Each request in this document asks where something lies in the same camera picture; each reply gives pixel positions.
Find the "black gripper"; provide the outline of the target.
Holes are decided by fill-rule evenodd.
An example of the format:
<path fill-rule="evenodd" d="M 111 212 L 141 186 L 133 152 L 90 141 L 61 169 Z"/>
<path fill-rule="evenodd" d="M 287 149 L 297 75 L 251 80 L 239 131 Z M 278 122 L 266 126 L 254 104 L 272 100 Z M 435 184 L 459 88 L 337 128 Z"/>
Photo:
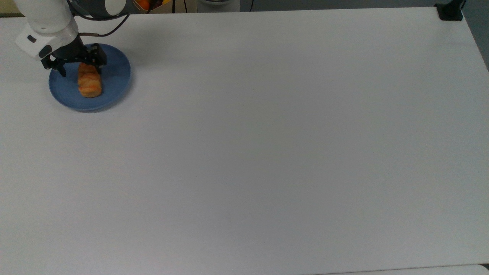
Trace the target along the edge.
<path fill-rule="evenodd" d="M 100 44 L 92 44 L 89 49 L 84 46 L 80 35 L 68 45 L 60 47 L 53 52 L 53 55 L 47 55 L 41 59 L 42 66 L 46 70 L 56 70 L 62 77 L 66 77 L 64 65 L 66 63 L 78 63 L 89 61 L 89 64 L 96 68 L 99 75 L 102 74 L 102 68 L 107 65 L 107 55 Z"/>

